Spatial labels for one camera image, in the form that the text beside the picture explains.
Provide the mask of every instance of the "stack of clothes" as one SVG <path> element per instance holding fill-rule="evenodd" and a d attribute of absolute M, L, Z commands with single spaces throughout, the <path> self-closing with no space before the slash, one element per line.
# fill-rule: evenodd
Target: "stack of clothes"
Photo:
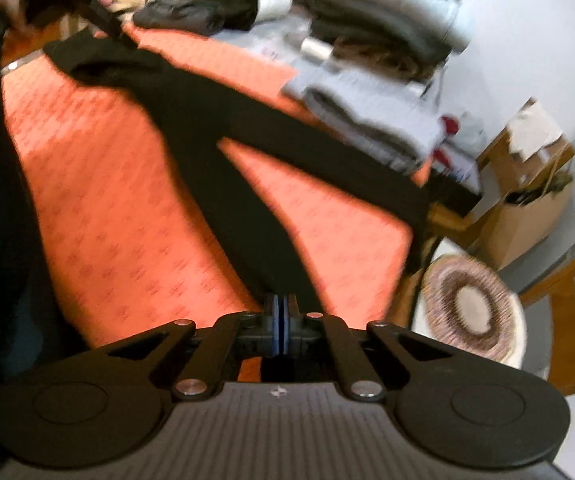
<path fill-rule="evenodd" d="M 291 6 L 292 0 L 154 0 L 132 20 L 142 28 L 213 36 L 224 28 L 250 30 L 254 23 L 285 16 Z"/>
<path fill-rule="evenodd" d="M 294 0 L 312 15 L 311 35 L 334 55 L 388 76 L 425 81 L 472 35 L 459 0 Z"/>

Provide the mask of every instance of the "brown paper bag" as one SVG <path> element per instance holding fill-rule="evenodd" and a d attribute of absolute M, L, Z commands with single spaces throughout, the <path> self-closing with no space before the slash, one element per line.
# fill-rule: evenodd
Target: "brown paper bag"
<path fill-rule="evenodd" d="M 479 238 L 481 258 L 494 269 L 506 267 L 549 235 L 574 188 L 571 182 L 559 193 L 549 192 L 527 205 L 494 206 Z"/>

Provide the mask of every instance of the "patterned orange fabric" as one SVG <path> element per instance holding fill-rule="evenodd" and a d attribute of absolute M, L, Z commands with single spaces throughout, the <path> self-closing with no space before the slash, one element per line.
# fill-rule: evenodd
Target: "patterned orange fabric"
<path fill-rule="evenodd" d="M 182 32 L 136 34 L 177 66 L 314 123 L 280 95 L 291 67 Z M 204 327 L 258 309 L 142 108 L 119 91 L 78 85 L 46 57 L 5 76 L 3 90 L 59 303 L 91 346 L 177 318 Z M 285 225 L 328 311 L 353 327 L 382 317 L 410 228 L 233 140 L 221 149 Z M 427 168 L 416 179 L 426 177 Z"/>

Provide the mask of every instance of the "folded black clothing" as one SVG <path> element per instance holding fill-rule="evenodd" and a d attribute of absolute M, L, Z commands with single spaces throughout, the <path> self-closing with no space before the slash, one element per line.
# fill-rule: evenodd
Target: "folded black clothing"
<path fill-rule="evenodd" d="M 164 137 L 178 173 L 242 282 L 257 301 L 295 293 L 321 310 L 314 285 L 280 221 L 219 150 L 223 137 L 275 156 L 375 204 L 411 227 L 407 269 L 421 264 L 429 202 L 424 189 L 327 133 L 240 92 L 171 65 L 145 49 L 76 34 L 45 46 L 83 84 L 127 90 Z"/>
<path fill-rule="evenodd" d="M 405 44 L 410 54 L 423 64 L 438 64 L 452 49 L 436 40 L 407 16 L 383 9 L 365 0 L 294 0 L 309 10 L 315 18 L 334 26 L 328 27 L 327 43 L 337 38 L 375 44 Z"/>
<path fill-rule="evenodd" d="M 187 30 L 213 36 L 224 28 L 250 30 L 258 13 L 258 0 L 154 0 L 134 13 L 142 28 Z"/>

